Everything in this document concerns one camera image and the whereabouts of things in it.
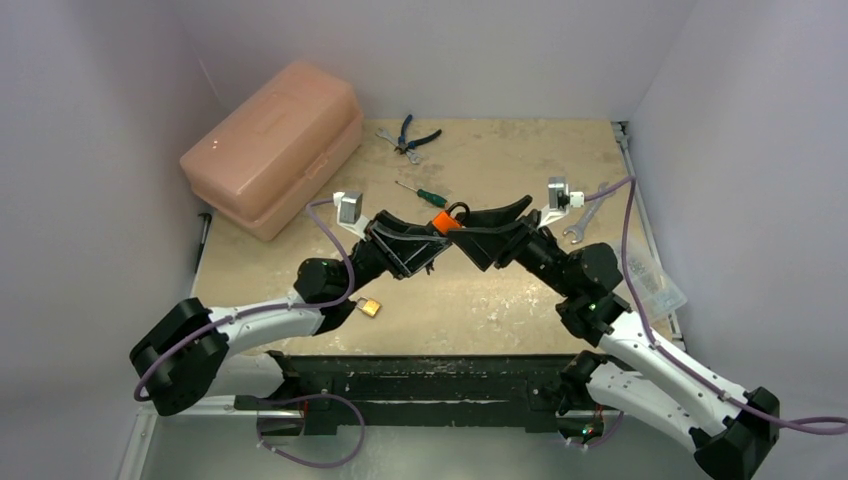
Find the orange padlock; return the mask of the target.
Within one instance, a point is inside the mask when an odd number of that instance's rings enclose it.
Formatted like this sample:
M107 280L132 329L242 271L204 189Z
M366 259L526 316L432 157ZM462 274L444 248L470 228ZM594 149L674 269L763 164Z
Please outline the orange padlock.
M469 212L470 210L466 203L454 202L438 213L431 220L431 224L437 232L446 235L448 231L462 228L462 219Z

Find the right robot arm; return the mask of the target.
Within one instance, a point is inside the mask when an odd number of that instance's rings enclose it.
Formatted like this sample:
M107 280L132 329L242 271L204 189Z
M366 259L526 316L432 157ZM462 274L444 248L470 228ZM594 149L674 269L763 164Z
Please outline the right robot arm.
M547 212L529 210L529 201L477 211L455 204L441 231L482 271L519 264L562 296L555 310L572 336L629 366L579 354L564 371L562 407L614 407L678 441L710 478L753 478L779 438L770 420L778 398L715 374L659 336L615 293L625 273L613 247L563 250Z

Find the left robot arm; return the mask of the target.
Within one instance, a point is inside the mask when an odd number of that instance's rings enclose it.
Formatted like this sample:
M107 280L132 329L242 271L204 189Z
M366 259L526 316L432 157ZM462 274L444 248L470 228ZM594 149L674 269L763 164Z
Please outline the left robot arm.
M130 350L139 376L133 397L162 416L180 413L211 395L226 363L275 340L311 337L339 328L356 309L353 296L385 273L396 279L430 271L460 224L448 212L421 225L386 211L351 226L358 236L346 251L328 236L339 258L307 258L293 290L275 300L207 307L199 298L179 301Z

